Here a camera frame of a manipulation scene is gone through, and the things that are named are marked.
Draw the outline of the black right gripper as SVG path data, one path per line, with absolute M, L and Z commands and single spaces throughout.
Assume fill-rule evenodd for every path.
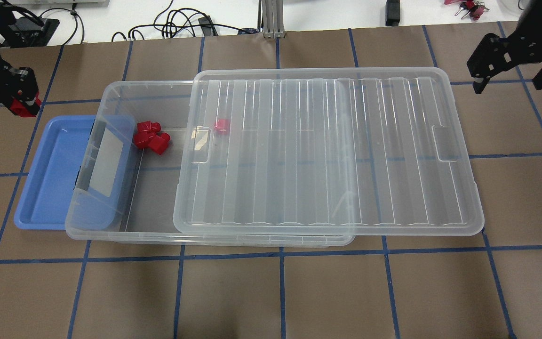
M 499 73 L 525 64 L 542 63 L 542 0 L 531 0 L 508 37 L 494 33 L 484 35 L 467 67 L 476 95 L 482 94 L 490 80 Z M 536 90 L 542 90 L 542 69 L 533 78 Z

